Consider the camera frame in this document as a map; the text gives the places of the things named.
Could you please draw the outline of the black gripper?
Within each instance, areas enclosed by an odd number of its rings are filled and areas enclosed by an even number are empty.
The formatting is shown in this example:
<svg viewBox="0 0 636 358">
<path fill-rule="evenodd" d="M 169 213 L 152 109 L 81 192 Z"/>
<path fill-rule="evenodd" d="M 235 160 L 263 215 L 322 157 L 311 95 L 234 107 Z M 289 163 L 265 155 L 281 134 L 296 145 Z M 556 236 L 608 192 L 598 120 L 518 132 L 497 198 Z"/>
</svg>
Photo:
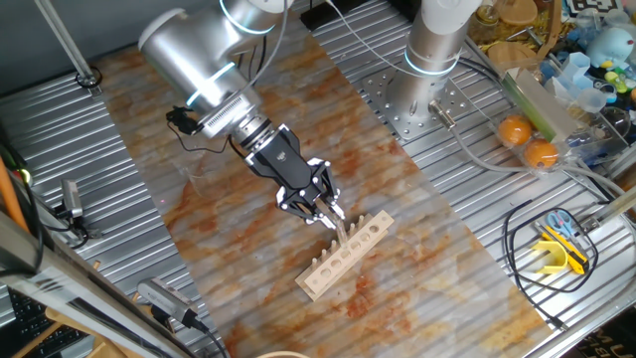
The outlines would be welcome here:
<svg viewBox="0 0 636 358">
<path fill-rule="evenodd" d="M 275 195 L 276 206 L 281 211 L 300 218 L 307 225 L 321 223 L 329 230 L 336 230 L 334 219 L 319 208 L 318 203 L 322 202 L 336 218 L 345 219 L 338 204 L 340 189 L 335 183 L 331 162 L 319 158 L 307 162 L 300 153 L 299 139 L 285 124 L 252 150 L 244 162 L 255 175 L 272 179 L 281 186 Z M 321 193 L 305 190 L 312 184 L 313 177 Z"/>
</svg>

